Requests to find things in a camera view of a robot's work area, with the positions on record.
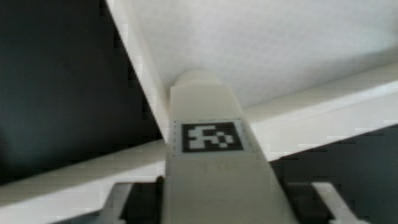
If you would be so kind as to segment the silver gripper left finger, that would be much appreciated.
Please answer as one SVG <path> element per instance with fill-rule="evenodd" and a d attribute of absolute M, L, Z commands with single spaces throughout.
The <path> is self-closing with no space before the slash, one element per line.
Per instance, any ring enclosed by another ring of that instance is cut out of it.
<path fill-rule="evenodd" d="M 113 187 L 98 224 L 160 224 L 164 177 L 153 182 L 125 182 Z"/>

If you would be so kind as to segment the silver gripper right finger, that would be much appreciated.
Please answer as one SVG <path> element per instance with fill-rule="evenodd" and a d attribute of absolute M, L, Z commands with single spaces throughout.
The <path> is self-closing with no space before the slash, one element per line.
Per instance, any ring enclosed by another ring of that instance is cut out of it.
<path fill-rule="evenodd" d="M 285 192 L 299 224 L 372 224 L 356 215 L 331 182 L 288 182 Z"/>

